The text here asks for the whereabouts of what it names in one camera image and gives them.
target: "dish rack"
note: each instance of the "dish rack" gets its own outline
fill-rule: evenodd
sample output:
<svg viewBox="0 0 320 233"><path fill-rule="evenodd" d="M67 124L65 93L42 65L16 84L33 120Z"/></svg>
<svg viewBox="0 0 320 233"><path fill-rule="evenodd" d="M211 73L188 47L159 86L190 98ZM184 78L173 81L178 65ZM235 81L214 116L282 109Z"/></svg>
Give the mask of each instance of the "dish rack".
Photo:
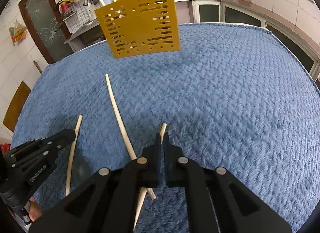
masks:
<svg viewBox="0 0 320 233"><path fill-rule="evenodd" d="M180 50L174 0L117 0L95 13L116 59Z"/></svg>

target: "curved wooden stick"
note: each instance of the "curved wooden stick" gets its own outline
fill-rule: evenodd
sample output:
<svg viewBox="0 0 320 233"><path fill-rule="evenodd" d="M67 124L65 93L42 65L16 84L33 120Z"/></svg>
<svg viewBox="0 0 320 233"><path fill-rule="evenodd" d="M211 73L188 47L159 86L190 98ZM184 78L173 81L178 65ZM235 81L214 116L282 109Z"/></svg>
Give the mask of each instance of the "curved wooden stick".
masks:
<svg viewBox="0 0 320 233"><path fill-rule="evenodd" d="M76 129L75 129L76 138L71 144L70 154L69 154L69 162L68 162L68 169L67 169L67 181L66 181L66 196L68 196L70 194L71 170L72 170L73 156L75 154L76 143L77 143L77 138L78 138L78 133L79 133L81 121L82 121L82 115L79 115L78 121L76 124Z"/></svg>
<svg viewBox="0 0 320 233"><path fill-rule="evenodd" d="M128 153L130 155L131 160L135 160L137 158L137 156L136 156L136 154L134 152L134 149L133 149L132 144L131 144L131 142L129 140L127 131L126 131L125 127L124 127L124 124L123 124L123 121L122 121L118 106L116 104L115 96L113 95L113 91L112 91L112 87L111 87L111 83L110 83L110 79L109 79L109 75L108 74L106 74L106 81L107 81L107 87L108 87L108 91L109 91L109 95L110 95L110 100L111 100L111 103L112 103L113 111L115 112L116 119L117 119L117 122L118 122L118 125L119 125L119 128L120 128L120 132L121 132L122 138L124 140L124 144L127 147L127 151L128 151ZM156 195L153 192L153 189L147 188L147 191L148 191L151 199L153 199L153 200L156 199Z"/></svg>
<svg viewBox="0 0 320 233"><path fill-rule="evenodd" d="M162 127L161 127L161 130L160 130L161 143L162 143L162 141L163 141L163 136L164 136L164 133L165 133L165 129L166 129L166 128L167 128L167 124L166 124L166 123L163 123L163 124L162 124ZM146 193L147 193L147 189L146 189L146 188L141 188L140 194L139 194L139 197L138 197L136 217L135 217L135 219L134 219L133 230L134 230L135 227L136 227L136 224L137 224L137 221L138 221L140 212L141 212L141 208L142 208L142 205L143 205L143 202L144 202L144 198L146 197Z"/></svg>

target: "table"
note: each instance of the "table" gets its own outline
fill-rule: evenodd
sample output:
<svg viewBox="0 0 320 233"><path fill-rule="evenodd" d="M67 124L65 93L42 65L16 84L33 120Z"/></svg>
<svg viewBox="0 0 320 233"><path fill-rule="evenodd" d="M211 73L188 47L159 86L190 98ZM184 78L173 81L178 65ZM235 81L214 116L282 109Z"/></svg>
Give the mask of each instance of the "table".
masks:
<svg viewBox="0 0 320 233"><path fill-rule="evenodd" d="M75 161L89 173L123 167L130 158L108 73L137 156L166 122L171 142L186 156L203 167L226 167L297 231L320 195L315 83L266 29L183 24L179 32L181 51L115 60L101 42L48 66L23 107L13 145L73 129L81 114ZM64 197L68 151L35 194L44 209ZM184 191L163 180L155 193L155 201L146 198L136 231L187 232Z"/></svg>

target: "hand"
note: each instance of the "hand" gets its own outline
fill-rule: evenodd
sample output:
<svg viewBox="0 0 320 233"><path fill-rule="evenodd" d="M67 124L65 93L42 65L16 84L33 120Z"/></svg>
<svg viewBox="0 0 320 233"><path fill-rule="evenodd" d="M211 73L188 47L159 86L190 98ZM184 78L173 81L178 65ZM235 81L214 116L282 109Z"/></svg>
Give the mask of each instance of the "hand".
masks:
<svg viewBox="0 0 320 233"><path fill-rule="evenodd" d="M30 198L30 209L29 209L29 217L32 222L36 221L39 217L41 217L42 211L39 204L36 202L35 198L32 196Z"/></svg>

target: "metal screw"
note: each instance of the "metal screw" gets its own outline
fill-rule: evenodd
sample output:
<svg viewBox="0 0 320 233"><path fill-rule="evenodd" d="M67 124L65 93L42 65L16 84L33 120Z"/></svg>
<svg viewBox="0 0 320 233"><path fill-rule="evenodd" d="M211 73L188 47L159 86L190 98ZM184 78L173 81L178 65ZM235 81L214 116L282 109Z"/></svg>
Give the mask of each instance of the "metal screw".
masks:
<svg viewBox="0 0 320 233"><path fill-rule="evenodd" d="M137 159L137 163L138 164L146 164L147 161L148 161L148 159L145 158L145 157L140 157L140 158Z"/></svg>
<svg viewBox="0 0 320 233"><path fill-rule="evenodd" d="M101 176L106 176L109 174L110 170L108 168L101 168L98 172Z"/></svg>
<svg viewBox="0 0 320 233"><path fill-rule="evenodd" d="M182 157L180 157L180 158L178 159L178 162L179 162L180 164L186 164L188 161L189 161L189 159L188 159L187 157L184 157L184 156L182 156Z"/></svg>
<svg viewBox="0 0 320 233"><path fill-rule="evenodd" d="M223 167L218 167L216 169L217 173L220 174L220 175L225 175L227 173L227 170Z"/></svg>

